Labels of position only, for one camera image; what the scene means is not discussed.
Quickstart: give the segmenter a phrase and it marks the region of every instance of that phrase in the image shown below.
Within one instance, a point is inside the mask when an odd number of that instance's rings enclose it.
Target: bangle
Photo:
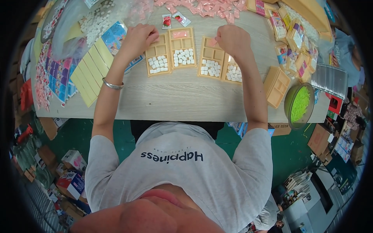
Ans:
[[[122,82],[122,85],[114,85],[114,84],[110,84],[108,82],[105,81],[105,78],[102,78],[102,81],[104,82],[104,84],[108,87],[110,87],[111,89],[114,89],[114,90],[120,90],[124,87],[124,83]]]

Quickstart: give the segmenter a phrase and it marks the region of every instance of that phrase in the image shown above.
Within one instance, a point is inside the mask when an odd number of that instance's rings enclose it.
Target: strawberry image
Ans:
[[[177,21],[179,21],[180,23],[181,23],[181,21],[183,21],[183,19],[182,19],[179,15],[176,15],[176,16],[175,16],[175,19],[176,19]]]
[[[170,17],[165,17],[163,21],[163,26],[164,27],[169,27],[171,25],[171,18]]]

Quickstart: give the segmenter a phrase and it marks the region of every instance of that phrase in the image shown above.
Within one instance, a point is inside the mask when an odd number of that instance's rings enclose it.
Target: lips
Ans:
[[[148,190],[148,191],[144,192],[138,199],[147,198],[147,197],[151,197],[151,196],[155,196],[155,197],[158,197],[158,198],[165,199],[165,200],[169,201],[170,203],[174,204],[175,206],[183,208],[181,202],[176,198],[176,196],[173,193],[171,193],[169,191],[166,191],[166,190],[163,190],[163,189]]]

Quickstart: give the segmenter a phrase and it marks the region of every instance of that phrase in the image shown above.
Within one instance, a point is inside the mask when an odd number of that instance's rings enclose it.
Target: table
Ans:
[[[219,17],[202,18],[200,15],[193,15],[184,7],[178,7],[178,10],[192,21],[190,26],[194,27],[195,45],[199,58],[202,36],[215,36],[217,28],[225,25],[226,20]],[[160,33],[164,33],[162,14],[167,13],[169,11],[165,7],[155,7],[148,23],[155,24]],[[261,78],[264,81],[269,67],[279,66],[274,47],[280,42],[275,41],[267,19],[253,12],[241,12],[240,18],[235,20],[235,24],[250,33],[251,47]],[[182,25],[172,19],[172,28],[182,28]],[[31,62],[33,62],[31,79],[32,88],[34,88],[35,59],[32,59]],[[148,78],[146,63],[141,62],[128,75],[125,75],[123,82],[125,88],[120,94],[116,119],[247,121],[242,99],[242,86],[197,77],[197,68],[177,69],[170,75]],[[292,80],[290,86],[297,83],[297,80]],[[288,122],[283,108],[284,99],[277,109],[268,107],[269,122]],[[43,108],[36,110],[38,117],[93,118],[95,103],[88,108],[79,93],[70,98],[65,107],[61,106],[61,102],[56,97],[50,97],[49,100],[50,112]],[[329,99],[321,92],[309,122],[324,122],[328,106]]]

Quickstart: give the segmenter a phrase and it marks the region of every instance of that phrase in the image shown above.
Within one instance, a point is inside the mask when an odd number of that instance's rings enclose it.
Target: green floor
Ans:
[[[90,139],[93,121],[90,119],[70,119],[59,130],[58,135],[49,141],[44,135],[42,140],[61,159],[69,149],[76,149],[88,161]],[[292,131],[289,135],[272,137],[272,159],[273,159],[273,181],[276,186],[285,181],[293,172],[309,165],[311,150],[307,142],[313,132],[315,124],[312,124],[305,136],[303,132],[308,125],[298,131]],[[135,149],[135,139],[131,134],[128,120],[115,120],[114,122],[114,145],[122,162]],[[223,148],[230,158],[241,141],[234,130],[227,125],[219,131],[216,144]]]

